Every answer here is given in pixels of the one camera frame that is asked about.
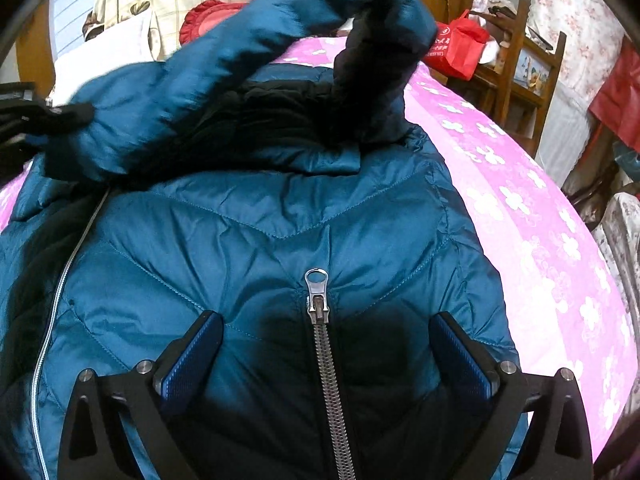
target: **zipper slider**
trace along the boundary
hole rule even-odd
[[[312,282],[309,277],[314,274],[322,275],[320,282]],[[309,295],[306,298],[306,312],[314,325],[329,323],[329,305],[326,301],[326,284],[329,282],[329,274],[323,269],[311,269],[305,273],[306,288]]]

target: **metal screw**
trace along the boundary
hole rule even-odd
[[[502,370],[507,375],[511,375],[516,373],[518,367],[516,366],[516,363],[512,363],[511,361],[502,361],[500,363],[500,370]]]
[[[91,379],[94,376],[94,371],[91,370],[91,368],[85,368],[84,370],[82,370],[79,374],[78,374],[78,380],[81,383],[85,383],[87,382],[89,379]]]
[[[565,381],[573,381],[575,379],[574,373],[569,368],[560,368],[560,375]]]
[[[145,359],[144,361],[140,361],[136,365],[136,371],[139,374],[148,374],[151,371],[151,368],[153,368],[153,366],[154,366],[153,361],[150,361],[149,359]]]

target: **bed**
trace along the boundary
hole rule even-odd
[[[332,66],[345,40],[307,38],[277,62]],[[523,370],[574,370],[597,456],[638,369],[633,327],[602,254],[539,165],[432,79],[427,67],[418,67],[404,97],[407,118],[427,131],[445,158],[485,253],[500,271]],[[23,180],[0,194],[0,227]]]

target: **red plastic bag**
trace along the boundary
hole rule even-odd
[[[448,77],[469,81],[478,66],[489,33],[473,20],[468,10],[449,25],[438,23],[438,35],[424,57],[427,66]]]

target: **wooden chair back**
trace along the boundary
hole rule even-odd
[[[465,9],[470,9],[472,4],[473,0],[447,0],[449,16],[452,17],[452,19],[459,17]],[[526,37],[529,7],[530,0],[519,0],[518,12],[514,20],[509,18],[492,20],[494,25],[508,33],[511,38],[502,73],[497,74],[494,70],[479,65],[469,83],[476,89],[482,89],[483,95],[480,109],[489,115],[501,128],[506,127],[507,116],[512,100],[524,106],[526,111],[523,120],[520,121],[518,129],[510,132],[510,135],[530,156],[534,157],[538,152],[546,115],[554,91],[556,90],[562,58],[564,57],[566,34],[564,32],[560,33],[558,45],[552,54],[537,46]],[[520,52],[523,48],[549,69],[542,95],[537,95],[535,92],[524,88],[513,80],[518,60],[520,59]],[[451,88],[456,89],[457,86],[459,86],[459,83],[455,82]],[[532,137],[528,137],[524,134],[524,127],[529,123],[534,112],[536,118],[533,133]]]

